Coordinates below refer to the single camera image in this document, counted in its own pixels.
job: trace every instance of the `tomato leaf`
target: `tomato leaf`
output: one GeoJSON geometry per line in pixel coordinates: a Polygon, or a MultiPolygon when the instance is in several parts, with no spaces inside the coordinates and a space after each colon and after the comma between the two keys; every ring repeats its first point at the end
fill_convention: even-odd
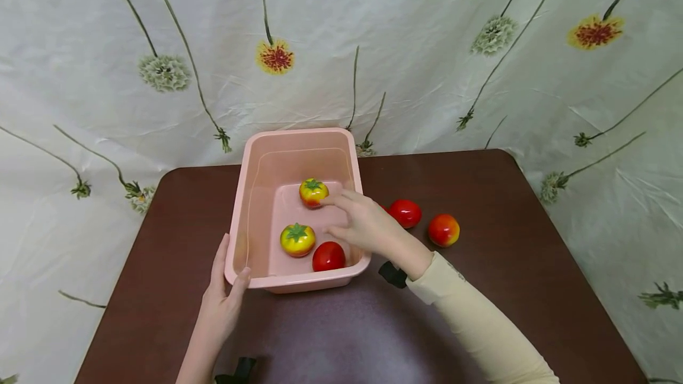
{"type": "Polygon", "coordinates": [[[289,227],[287,239],[293,239],[295,242],[298,242],[301,237],[306,237],[306,228],[308,226],[300,226],[298,222],[295,223],[295,225],[289,227]]]}
{"type": "Polygon", "coordinates": [[[306,188],[309,190],[322,189],[320,184],[320,181],[316,180],[315,178],[309,178],[306,180],[306,188]]]}

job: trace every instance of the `yellow toy tomato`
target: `yellow toy tomato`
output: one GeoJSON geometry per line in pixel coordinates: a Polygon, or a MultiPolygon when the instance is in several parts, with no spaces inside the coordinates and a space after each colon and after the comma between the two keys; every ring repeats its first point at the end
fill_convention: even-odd
{"type": "Polygon", "coordinates": [[[307,207],[314,209],[320,206],[320,200],[327,198],[330,192],[322,181],[309,178],[299,186],[299,196],[307,207]]]}
{"type": "Polygon", "coordinates": [[[299,223],[287,226],[280,233],[280,245],[291,257],[305,257],[315,246],[315,233],[309,226],[299,223]]]}

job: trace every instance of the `hand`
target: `hand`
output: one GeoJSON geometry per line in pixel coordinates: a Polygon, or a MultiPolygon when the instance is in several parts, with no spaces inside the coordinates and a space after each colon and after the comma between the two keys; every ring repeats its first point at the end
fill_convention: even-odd
{"type": "Polygon", "coordinates": [[[349,215],[349,226],[330,226],[324,232],[360,249],[387,257],[417,280],[432,263],[432,253],[406,232],[382,206],[360,193],[342,190],[320,201],[334,205],[349,215]]]}
{"type": "Polygon", "coordinates": [[[242,296],[249,284],[251,269],[246,267],[237,276],[235,284],[226,294],[225,257],[228,253],[230,236],[225,235],[216,252],[211,269],[211,282],[202,297],[202,307],[194,326],[194,333],[207,345],[220,348],[232,334],[242,307],[242,296]]]}

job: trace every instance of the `beige sleeve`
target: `beige sleeve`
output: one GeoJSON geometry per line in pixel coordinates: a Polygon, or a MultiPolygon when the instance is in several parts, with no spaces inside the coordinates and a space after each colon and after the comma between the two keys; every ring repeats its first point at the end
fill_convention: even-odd
{"type": "Polygon", "coordinates": [[[520,330],[439,253],[422,277],[406,284],[423,302],[435,305],[491,383],[559,383],[520,330]]]}

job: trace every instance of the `black wristband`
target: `black wristband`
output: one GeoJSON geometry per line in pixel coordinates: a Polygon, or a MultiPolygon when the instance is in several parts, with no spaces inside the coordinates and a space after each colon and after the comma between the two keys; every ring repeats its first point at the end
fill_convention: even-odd
{"type": "Polygon", "coordinates": [[[252,357],[240,357],[233,375],[216,375],[216,384],[247,384],[251,370],[256,365],[252,357]]]}
{"type": "Polygon", "coordinates": [[[385,278],[387,282],[399,289],[404,289],[406,286],[408,286],[406,285],[406,279],[408,278],[406,272],[400,268],[394,267],[390,261],[382,264],[382,267],[379,269],[379,273],[380,276],[385,278]]]}

